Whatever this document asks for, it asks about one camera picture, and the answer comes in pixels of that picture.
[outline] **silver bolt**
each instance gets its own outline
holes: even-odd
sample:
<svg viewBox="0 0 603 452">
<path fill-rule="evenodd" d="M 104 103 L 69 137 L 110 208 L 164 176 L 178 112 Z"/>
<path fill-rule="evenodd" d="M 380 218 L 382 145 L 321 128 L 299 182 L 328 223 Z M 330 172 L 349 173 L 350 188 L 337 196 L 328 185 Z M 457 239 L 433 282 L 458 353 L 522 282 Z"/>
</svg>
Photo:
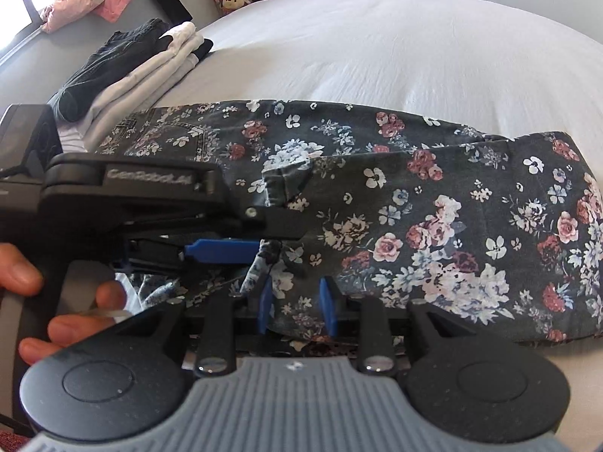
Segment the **silver bolt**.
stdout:
<svg viewBox="0 0 603 452">
<path fill-rule="evenodd" d="M 391 371 L 394 368 L 394 361 L 383 355 L 373 355 L 363 362 L 367 371 L 380 373 Z"/>
<path fill-rule="evenodd" d="M 199 370 L 204 374 L 216 374 L 225 371 L 228 362 L 220 357 L 206 357 L 199 362 Z"/>
</svg>

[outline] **dark floral fabric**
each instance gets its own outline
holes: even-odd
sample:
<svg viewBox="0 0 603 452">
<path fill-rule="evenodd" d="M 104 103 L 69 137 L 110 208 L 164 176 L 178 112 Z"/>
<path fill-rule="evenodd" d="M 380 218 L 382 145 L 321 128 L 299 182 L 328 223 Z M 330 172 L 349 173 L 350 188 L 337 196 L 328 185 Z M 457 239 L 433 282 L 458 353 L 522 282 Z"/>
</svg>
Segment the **dark floral fabric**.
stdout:
<svg viewBox="0 0 603 452">
<path fill-rule="evenodd" d="M 332 275 L 343 292 L 388 307 L 421 297 L 518 341 L 601 331 L 601 192 L 564 133 L 513 140 L 358 105 L 223 102 L 135 114 L 99 152 L 212 161 L 242 203 L 303 213 L 306 235 L 264 242 L 246 275 L 180 281 L 189 304 L 269 271 L 271 329 L 325 341 L 318 284 Z M 183 290 L 142 282 L 153 302 Z"/>
</svg>

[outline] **fingernail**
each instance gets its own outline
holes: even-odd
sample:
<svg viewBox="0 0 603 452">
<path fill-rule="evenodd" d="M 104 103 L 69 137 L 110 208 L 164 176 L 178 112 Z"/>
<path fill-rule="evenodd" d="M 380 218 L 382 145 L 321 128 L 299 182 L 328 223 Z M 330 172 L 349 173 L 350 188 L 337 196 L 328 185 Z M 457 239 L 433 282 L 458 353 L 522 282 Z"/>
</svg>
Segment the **fingernail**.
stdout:
<svg viewBox="0 0 603 452">
<path fill-rule="evenodd" d="M 75 330 L 65 323 L 53 321 L 48 327 L 50 340 L 59 345 L 71 345 L 77 339 Z"/>
<path fill-rule="evenodd" d="M 28 286 L 38 284 L 41 280 L 40 272 L 29 262 L 20 261 L 10 267 L 12 277 L 22 284 Z"/>
<path fill-rule="evenodd" d="M 19 355 L 29 364 L 40 360 L 40 347 L 35 341 L 23 341 L 19 345 Z"/>
</svg>

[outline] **white bed sheet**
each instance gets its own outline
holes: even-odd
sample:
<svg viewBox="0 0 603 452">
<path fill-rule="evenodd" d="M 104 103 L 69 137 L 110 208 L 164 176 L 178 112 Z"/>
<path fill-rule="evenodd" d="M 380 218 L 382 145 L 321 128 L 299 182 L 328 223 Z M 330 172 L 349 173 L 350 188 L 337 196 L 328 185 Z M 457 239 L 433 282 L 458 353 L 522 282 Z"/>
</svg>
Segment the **white bed sheet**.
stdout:
<svg viewBox="0 0 603 452">
<path fill-rule="evenodd" d="M 266 0 L 202 32 L 213 54 L 156 107 L 332 101 L 509 137 L 565 131 L 603 181 L 603 46 L 546 18 L 481 0 Z M 592 451 L 603 442 L 603 342 L 544 352 L 572 386 L 559 436 Z"/>
</svg>

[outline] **dark jeans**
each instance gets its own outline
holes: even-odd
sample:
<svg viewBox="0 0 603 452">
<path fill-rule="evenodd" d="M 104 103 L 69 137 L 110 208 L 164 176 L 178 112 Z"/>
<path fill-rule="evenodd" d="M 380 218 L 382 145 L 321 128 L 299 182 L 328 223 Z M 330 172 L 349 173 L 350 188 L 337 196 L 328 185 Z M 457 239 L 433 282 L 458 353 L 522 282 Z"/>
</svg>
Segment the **dark jeans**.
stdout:
<svg viewBox="0 0 603 452">
<path fill-rule="evenodd" d="M 133 31 L 114 33 L 50 99 L 55 119 L 82 119 L 102 90 L 168 48 L 171 36 L 161 36 L 169 28 L 163 20 L 153 18 Z"/>
</svg>

